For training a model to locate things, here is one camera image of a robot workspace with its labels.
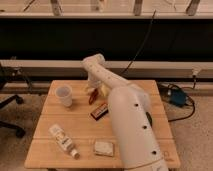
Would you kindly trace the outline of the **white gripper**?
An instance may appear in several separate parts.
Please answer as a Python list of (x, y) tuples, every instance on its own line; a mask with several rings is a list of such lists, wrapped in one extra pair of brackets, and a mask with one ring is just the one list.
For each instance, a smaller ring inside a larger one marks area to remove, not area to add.
[(88, 77), (88, 86), (84, 87), (84, 92), (87, 95), (90, 95), (94, 91), (94, 88), (99, 87), (100, 87), (99, 92), (101, 96), (107, 97), (109, 95), (110, 89), (105, 84), (102, 84), (102, 82), (98, 80), (96, 77), (90, 76)]

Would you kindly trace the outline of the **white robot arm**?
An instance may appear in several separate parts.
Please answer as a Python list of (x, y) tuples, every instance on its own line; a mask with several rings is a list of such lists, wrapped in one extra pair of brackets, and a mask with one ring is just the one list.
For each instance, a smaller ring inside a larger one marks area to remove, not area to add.
[(83, 59), (91, 87), (102, 82), (111, 91), (108, 111), (119, 146), (124, 171), (169, 171), (146, 113), (150, 109), (147, 92), (135, 83), (103, 66), (102, 54)]

